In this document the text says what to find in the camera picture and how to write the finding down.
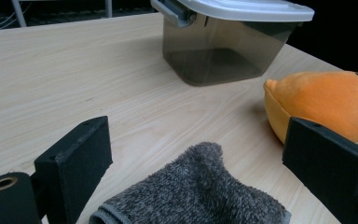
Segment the black wall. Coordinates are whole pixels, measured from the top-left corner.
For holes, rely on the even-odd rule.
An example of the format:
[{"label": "black wall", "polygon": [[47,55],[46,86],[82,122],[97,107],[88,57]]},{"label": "black wall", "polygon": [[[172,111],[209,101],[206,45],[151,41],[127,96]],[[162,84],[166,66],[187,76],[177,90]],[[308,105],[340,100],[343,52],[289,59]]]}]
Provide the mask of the black wall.
[{"label": "black wall", "polygon": [[288,44],[344,70],[358,72],[358,1],[291,0],[315,10]]},{"label": "black wall", "polygon": [[[113,10],[151,7],[150,0],[112,0]],[[104,0],[61,0],[61,1],[33,1],[29,12],[59,13],[67,11],[104,10]],[[10,15],[14,9],[11,0],[0,0],[0,14]]]}]

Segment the plastic storage container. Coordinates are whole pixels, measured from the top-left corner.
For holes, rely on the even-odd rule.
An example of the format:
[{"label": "plastic storage container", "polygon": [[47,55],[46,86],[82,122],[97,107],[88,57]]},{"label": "plastic storage container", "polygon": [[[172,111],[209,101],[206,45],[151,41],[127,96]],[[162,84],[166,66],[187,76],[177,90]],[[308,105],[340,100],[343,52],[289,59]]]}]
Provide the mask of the plastic storage container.
[{"label": "plastic storage container", "polygon": [[193,86],[260,77],[314,11],[282,0],[151,0],[164,15],[163,55]]}]

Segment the gray sock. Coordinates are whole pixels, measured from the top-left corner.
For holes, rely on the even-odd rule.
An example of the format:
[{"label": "gray sock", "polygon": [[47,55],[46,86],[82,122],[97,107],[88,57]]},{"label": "gray sock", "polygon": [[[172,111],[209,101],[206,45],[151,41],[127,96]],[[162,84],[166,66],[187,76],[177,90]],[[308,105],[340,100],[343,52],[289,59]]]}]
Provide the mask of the gray sock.
[{"label": "gray sock", "polygon": [[104,202],[89,224],[290,222],[291,214],[277,200],[235,179],[222,156],[215,143],[190,147]]}]

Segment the wooden table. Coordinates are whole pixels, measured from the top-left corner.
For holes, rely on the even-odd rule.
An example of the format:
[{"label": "wooden table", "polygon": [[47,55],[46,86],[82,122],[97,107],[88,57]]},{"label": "wooden table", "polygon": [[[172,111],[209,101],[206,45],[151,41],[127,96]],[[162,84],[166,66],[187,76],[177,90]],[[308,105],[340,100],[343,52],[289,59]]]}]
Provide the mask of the wooden table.
[{"label": "wooden table", "polygon": [[292,223],[338,223],[282,165],[263,84],[299,71],[338,70],[284,46],[262,76],[209,87],[185,84],[162,57],[158,14],[0,31],[0,175],[34,160],[78,123],[107,115],[114,163],[78,223],[105,200],[202,141],[224,151],[229,172],[264,190]]}]

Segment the dark background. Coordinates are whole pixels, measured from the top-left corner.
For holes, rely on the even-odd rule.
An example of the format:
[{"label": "dark background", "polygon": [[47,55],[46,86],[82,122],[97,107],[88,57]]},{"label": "dark background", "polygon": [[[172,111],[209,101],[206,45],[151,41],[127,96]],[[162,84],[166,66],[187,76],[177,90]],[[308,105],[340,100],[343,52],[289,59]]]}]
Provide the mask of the dark background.
[{"label": "dark background", "polygon": [[[297,27],[287,44],[341,69],[358,72],[358,1],[291,0],[315,10],[312,21]],[[104,0],[22,2],[28,26],[104,17]],[[0,0],[0,22],[14,12]],[[113,0],[113,16],[152,13],[149,0]],[[16,21],[6,28],[19,27]]]}]

